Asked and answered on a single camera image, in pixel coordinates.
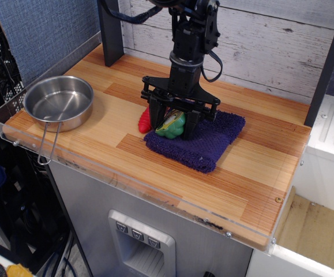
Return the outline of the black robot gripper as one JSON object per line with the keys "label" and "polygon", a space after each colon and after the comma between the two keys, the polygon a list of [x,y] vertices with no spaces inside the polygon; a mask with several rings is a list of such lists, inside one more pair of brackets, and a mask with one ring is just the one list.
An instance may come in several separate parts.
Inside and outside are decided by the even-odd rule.
{"label": "black robot gripper", "polygon": [[185,113],[184,140],[190,140],[201,119],[215,120],[220,100],[199,84],[201,67],[172,65],[170,76],[144,76],[141,97],[149,103],[151,126],[156,129],[164,119],[167,107]]}

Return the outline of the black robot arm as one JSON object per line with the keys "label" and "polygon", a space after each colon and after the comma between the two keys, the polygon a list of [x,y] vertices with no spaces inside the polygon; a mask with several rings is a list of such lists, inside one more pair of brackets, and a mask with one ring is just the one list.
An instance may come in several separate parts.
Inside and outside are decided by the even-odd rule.
{"label": "black robot arm", "polygon": [[191,138],[195,127],[204,119],[214,121],[220,100],[203,90],[199,84],[205,75],[204,57],[220,59],[212,51],[218,45],[219,1],[153,1],[168,8],[172,16],[171,69],[167,78],[143,77],[141,97],[149,104],[151,125],[156,129],[163,121],[166,109],[186,115],[183,138]]}

